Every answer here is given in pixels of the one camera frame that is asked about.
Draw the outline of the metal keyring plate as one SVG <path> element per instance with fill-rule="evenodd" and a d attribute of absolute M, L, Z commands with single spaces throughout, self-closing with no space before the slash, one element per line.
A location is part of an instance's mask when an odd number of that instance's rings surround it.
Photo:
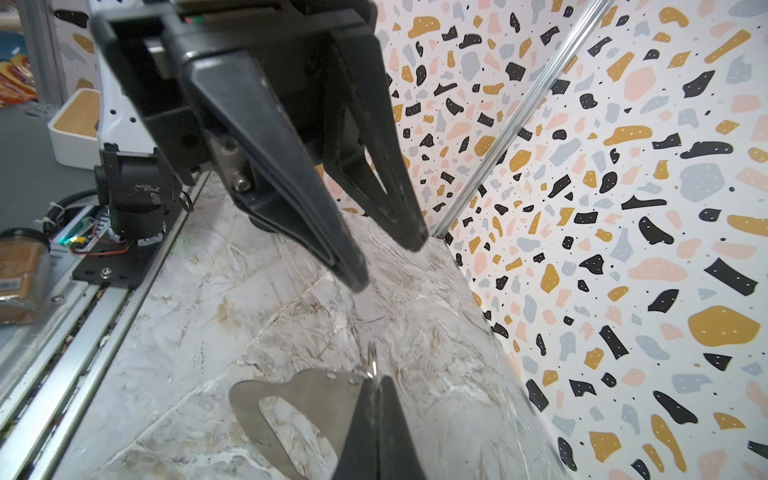
<path fill-rule="evenodd" d="M 238 382 L 229 391 L 229 402 L 244 433 L 272 467 L 289 479 L 301 479 L 303 475 L 267 422 L 259 402 L 282 398 L 318 428 L 336 454 L 341 454 L 362 384 L 368 379 L 360 367 L 351 372 L 313 368 L 283 383 Z"/>

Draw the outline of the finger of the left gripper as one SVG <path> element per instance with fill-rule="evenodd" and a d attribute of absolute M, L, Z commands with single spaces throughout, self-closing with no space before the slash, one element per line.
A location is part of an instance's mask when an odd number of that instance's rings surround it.
<path fill-rule="evenodd" d="M 190 62 L 186 88 L 209 132 L 221 127 L 257 178 L 233 192 L 261 226 L 302 246 L 354 292 L 369 284 L 364 255 L 323 185 L 261 66 L 244 51 Z"/>
<path fill-rule="evenodd" d="M 326 64 L 325 171 L 393 240 L 419 251 L 428 231 L 405 165 L 378 39 L 334 29 Z"/>

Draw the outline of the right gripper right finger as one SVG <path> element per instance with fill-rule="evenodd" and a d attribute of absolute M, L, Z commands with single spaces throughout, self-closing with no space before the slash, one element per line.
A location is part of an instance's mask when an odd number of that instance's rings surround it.
<path fill-rule="evenodd" d="M 377 387 L 378 478 L 426 480 L 395 382 L 385 376 Z"/>

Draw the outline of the spice jar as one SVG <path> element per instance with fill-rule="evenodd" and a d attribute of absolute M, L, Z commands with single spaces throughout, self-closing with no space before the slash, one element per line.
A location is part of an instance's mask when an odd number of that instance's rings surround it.
<path fill-rule="evenodd" d="M 31 228 L 1 232 L 1 324 L 33 321 L 47 292 L 50 240 Z"/>

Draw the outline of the white wooden tray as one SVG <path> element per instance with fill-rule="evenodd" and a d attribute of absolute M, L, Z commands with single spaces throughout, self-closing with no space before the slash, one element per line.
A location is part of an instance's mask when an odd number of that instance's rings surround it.
<path fill-rule="evenodd" d="M 100 163 L 98 128 L 100 92 L 78 89 L 48 122 L 56 161 L 63 166 L 92 170 Z"/>

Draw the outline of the red snack packet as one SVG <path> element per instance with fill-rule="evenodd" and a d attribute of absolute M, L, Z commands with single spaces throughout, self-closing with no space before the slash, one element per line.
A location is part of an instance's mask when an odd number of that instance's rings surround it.
<path fill-rule="evenodd" d="M 0 63 L 0 106 L 37 101 L 38 94 L 27 55 L 16 54 Z"/>

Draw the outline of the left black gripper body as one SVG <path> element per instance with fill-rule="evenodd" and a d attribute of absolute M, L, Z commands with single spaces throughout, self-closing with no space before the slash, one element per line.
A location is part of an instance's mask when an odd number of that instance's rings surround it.
<path fill-rule="evenodd" d="M 331 43 L 349 28 L 371 35 L 370 1 L 94 1 L 90 28 L 167 168 L 184 184 L 212 161 L 206 131 L 234 136 L 194 89 L 192 68 L 211 66 L 214 84 L 242 111 L 259 86 L 282 108 L 314 165 L 324 163 L 325 93 Z"/>

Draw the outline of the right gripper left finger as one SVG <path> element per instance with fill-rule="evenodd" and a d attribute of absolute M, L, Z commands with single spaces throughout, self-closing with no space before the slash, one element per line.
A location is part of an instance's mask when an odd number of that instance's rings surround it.
<path fill-rule="evenodd" d="M 367 379 L 352 416 L 350 428 L 332 480 L 379 478 L 377 390 Z"/>

